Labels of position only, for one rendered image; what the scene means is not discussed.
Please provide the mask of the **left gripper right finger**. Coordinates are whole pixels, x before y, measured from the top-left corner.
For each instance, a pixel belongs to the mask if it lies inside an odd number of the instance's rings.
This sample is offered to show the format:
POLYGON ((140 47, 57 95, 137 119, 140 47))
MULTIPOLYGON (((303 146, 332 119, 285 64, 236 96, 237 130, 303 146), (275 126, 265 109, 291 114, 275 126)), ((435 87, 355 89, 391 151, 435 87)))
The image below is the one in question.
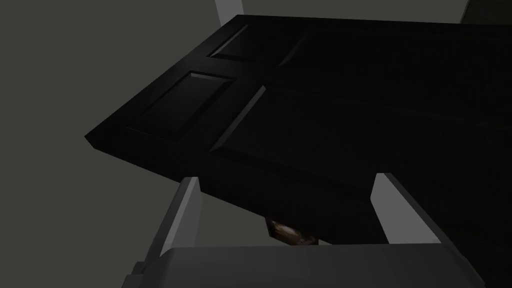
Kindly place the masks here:
POLYGON ((370 202, 390 244, 453 244, 391 173, 376 174, 370 202))

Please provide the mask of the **black panelled door leaf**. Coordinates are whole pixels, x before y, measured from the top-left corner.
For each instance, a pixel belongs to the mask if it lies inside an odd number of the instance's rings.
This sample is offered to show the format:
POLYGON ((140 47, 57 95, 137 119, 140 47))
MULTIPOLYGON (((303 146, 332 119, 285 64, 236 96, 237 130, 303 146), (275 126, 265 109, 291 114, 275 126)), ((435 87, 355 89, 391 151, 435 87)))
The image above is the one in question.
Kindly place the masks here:
POLYGON ((512 25, 237 15, 85 138, 330 244, 388 241, 388 173, 512 288, 512 25))

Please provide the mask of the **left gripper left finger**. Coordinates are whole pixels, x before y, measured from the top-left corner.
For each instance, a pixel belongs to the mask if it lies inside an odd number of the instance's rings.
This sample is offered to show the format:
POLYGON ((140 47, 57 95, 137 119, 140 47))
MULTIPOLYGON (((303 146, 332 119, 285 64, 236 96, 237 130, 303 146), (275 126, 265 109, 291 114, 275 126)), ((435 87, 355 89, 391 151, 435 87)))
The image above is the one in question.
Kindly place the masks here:
POLYGON ((145 268, 170 249, 195 246, 201 210, 199 179, 186 177, 180 182, 151 242, 144 260, 145 268))

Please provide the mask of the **brown door knob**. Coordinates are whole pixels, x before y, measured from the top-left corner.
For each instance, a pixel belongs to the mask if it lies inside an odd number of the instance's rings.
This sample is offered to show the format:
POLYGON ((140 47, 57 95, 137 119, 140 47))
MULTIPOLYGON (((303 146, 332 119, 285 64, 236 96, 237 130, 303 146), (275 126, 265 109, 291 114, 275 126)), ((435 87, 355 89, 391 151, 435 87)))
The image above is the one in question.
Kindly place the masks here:
POLYGON ((319 240, 311 235, 301 233, 299 230, 276 222, 265 219, 268 234, 271 238, 290 246, 317 246, 319 240))

